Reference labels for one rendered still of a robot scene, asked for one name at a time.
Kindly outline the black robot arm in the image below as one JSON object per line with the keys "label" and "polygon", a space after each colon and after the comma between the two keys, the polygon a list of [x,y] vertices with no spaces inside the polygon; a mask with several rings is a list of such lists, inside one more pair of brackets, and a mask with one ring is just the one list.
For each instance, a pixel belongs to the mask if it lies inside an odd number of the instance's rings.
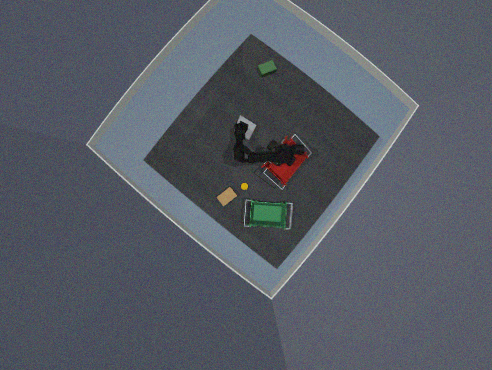
{"label": "black robot arm", "polygon": [[[240,122],[234,124],[234,131],[236,136],[236,144],[234,145],[234,159],[239,162],[255,163],[255,162],[268,162],[272,161],[275,165],[281,166],[282,163],[291,163],[294,154],[304,155],[304,145],[292,145],[287,144],[277,145],[277,151],[273,152],[252,152],[247,146],[242,144],[242,139],[245,139],[245,133],[248,130],[248,124]],[[245,159],[245,153],[248,155],[248,159]]]}

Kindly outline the small green block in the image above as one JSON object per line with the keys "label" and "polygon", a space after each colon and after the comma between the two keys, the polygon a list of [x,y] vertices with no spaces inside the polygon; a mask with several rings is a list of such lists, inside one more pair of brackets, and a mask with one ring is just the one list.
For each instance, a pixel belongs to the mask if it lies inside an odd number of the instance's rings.
{"label": "small green block", "polygon": [[276,72],[276,66],[273,63],[273,60],[270,60],[267,63],[262,63],[260,65],[257,65],[257,69],[259,74],[261,75],[261,78],[264,76],[269,76],[273,73]]}

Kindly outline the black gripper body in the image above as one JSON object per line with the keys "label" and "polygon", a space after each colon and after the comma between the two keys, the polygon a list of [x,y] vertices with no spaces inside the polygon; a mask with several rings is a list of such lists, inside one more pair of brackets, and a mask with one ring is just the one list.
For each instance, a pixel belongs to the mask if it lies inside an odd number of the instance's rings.
{"label": "black gripper body", "polygon": [[[275,149],[276,149],[275,151],[277,151],[277,146],[276,146],[277,144],[278,144],[278,142],[276,142],[276,141],[272,140],[272,141],[268,144],[267,148],[268,148],[270,151],[272,151],[272,150],[275,148]],[[286,163],[286,164],[288,164],[289,166],[291,166],[291,165],[293,164],[293,162],[295,161],[295,159],[296,159],[296,158],[293,156],[293,159],[292,159],[291,163]]]}

